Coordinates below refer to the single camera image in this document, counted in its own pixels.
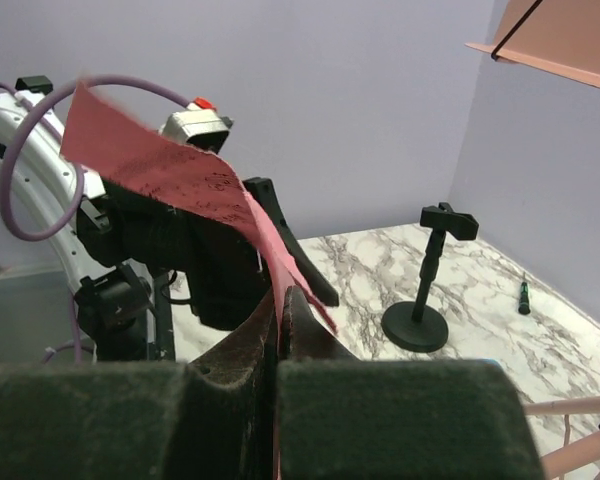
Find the black bracket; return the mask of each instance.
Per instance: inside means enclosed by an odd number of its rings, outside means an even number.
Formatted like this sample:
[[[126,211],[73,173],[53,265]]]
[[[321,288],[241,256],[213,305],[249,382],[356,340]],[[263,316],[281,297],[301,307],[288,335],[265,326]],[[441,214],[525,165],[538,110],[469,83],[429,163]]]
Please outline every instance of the black bracket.
[[[20,77],[16,80],[16,90],[29,90],[31,93],[43,93],[49,95],[53,92],[53,83],[44,75],[31,77]]]
[[[302,276],[311,287],[313,293],[326,306],[337,307],[340,304],[338,292],[318,271],[298,243],[298,240],[282,214],[282,209],[278,203],[278,197],[276,196],[276,191],[271,179],[254,177],[249,178],[242,183],[247,191],[253,196],[254,200],[262,206],[262,209],[267,212],[269,218],[271,218],[271,221],[276,226],[289,254],[296,261],[298,270],[302,273]]]
[[[108,195],[84,198],[76,213],[76,235],[91,258],[110,268],[129,259]]]
[[[93,280],[80,280],[75,294],[78,324],[96,343],[103,361],[146,360],[146,322],[153,308],[150,285],[125,264]]]

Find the red paper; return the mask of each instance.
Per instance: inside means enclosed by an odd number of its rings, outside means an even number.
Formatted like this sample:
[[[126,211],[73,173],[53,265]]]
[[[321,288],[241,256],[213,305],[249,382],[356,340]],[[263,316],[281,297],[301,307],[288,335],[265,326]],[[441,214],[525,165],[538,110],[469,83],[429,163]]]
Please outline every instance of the red paper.
[[[71,103],[60,153],[128,190],[232,226],[267,261],[278,322],[285,293],[297,284],[336,331],[269,216],[217,155],[144,128],[82,83]]]

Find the marble table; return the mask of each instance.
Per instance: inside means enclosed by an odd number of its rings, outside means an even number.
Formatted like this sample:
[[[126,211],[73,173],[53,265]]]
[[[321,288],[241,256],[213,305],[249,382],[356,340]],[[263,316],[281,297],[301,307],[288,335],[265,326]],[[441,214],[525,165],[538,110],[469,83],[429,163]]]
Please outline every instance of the marble table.
[[[529,274],[532,313],[519,315],[521,267],[480,239],[465,243],[447,236],[428,301],[449,323],[447,345],[415,354],[389,342],[380,319],[393,303],[415,299],[429,232],[405,225],[300,242],[340,294],[341,306],[330,313],[349,350],[364,360],[493,359],[523,402],[600,395],[600,325]],[[184,280],[173,285],[172,295],[189,296]],[[174,306],[173,318],[178,360],[193,360],[226,335],[200,325],[188,307]],[[562,417],[528,421],[541,455],[562,446]],[[596,430],[599,421],[596,415],[572,416],[571,441]],[[592,479],[599,468],[590,465],[566,478]]]

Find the screwdriver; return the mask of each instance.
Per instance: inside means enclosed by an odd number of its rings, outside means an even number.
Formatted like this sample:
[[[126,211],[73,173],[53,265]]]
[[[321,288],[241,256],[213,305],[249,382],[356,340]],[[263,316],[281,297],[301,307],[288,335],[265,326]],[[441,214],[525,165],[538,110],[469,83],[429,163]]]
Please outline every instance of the screwdriver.
[[[522,274],[522,284],[520,285],[520,300],[518,302],[518,313],[520,315],[529,315],[531,307],[529,306],[529,285],[527,285],[527,273]]]

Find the black stand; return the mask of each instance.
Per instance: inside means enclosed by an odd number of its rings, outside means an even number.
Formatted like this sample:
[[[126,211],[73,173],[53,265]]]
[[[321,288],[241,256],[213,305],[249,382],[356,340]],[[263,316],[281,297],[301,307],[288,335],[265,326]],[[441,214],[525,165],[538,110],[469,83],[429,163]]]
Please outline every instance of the black stand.
[[[416,301],[391,305],[382,316],[382,330],[400,348],[430,353],[440,350],[449,339],[447,321],[427,305],[447,232],[457,240],[475,240],[478,236],[478,222],[471,215],[455,213],[448,203],[440,203],[437,207],[422,209],[420,225],[432,228],[433,231],[420,267],[420,286]]]

